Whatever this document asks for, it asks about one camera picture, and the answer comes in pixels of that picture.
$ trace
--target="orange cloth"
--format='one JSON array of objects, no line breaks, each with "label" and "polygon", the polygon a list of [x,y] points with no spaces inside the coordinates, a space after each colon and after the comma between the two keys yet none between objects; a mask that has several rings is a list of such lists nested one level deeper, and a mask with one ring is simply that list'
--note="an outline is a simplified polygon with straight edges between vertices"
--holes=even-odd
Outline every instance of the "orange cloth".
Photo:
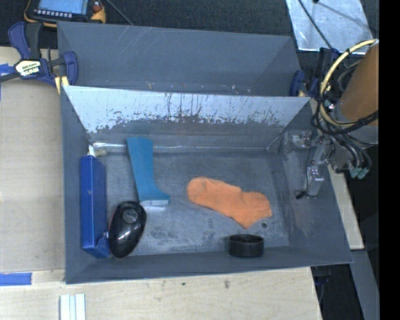
[{"label": "orange cloth", "polygon": [[245,229],[271,217],[268,198],[260,192],[243,192],[240,187],[207,177],[197,177],[187,185],[188,199],[234,219]]}]

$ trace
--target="computer mouse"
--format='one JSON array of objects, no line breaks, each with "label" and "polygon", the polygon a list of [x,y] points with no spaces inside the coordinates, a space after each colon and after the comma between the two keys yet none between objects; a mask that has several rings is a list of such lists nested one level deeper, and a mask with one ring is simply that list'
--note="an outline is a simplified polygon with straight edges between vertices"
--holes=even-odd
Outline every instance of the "computer mouse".
[{"label": "computer mouse", "polygon": [[147,213],[136,201],[124,201],[118,204],[108,228],[108,242],[111,254],[124,258],[134,250],[140,240]]}]

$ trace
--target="digital display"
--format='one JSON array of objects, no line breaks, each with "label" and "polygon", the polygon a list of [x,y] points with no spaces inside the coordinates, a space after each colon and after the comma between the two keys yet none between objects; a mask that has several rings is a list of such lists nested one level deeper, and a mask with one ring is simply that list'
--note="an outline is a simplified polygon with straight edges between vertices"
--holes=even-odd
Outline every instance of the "digital display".
[{"label": "digital display", "polygon": [[88,0],[40,0],[39,9],[73,14],[86,14]]}]

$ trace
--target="tape roll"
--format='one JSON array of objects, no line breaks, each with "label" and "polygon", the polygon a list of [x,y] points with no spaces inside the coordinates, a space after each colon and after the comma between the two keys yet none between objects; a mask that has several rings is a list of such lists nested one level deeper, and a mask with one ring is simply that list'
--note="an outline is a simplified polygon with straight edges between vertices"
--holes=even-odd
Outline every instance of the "tape roll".
[{"label": "tape roll", "polygon": [[259,257],[264,254],[264,239],[260,236],[239,234],[229,238],[229,254],[236,257]]}]

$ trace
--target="black carpet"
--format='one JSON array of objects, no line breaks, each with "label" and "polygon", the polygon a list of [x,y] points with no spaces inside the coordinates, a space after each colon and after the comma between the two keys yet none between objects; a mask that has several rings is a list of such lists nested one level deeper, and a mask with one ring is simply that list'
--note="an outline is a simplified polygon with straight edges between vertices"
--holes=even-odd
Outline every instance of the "black carpet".
[{"label": "black carpet", "polygon": [[[134,25],[202,29],[238,33],[293,35],[285,0],[110,0]],[[379,0],[361,0],[372,36],[379,38]],[[7,30],[23,20],[27,0],[0,0],[0,45],[9,46]],[[107,22],[127,24],[110,6]],[[56,32],[45,31],[42,48],[57,48]],[[318,62],[318,53],[299,52],[301,68],[308,72]],[[359,222],[378,211],[378,146],[368,149],[374,166],[362,181],[347,181]],[[379,247],[369,251],[379,282]],[[317,292],[322,300],[322,314],[328,319],[363,319],[348,265],[320,268],[327,277]]]}]

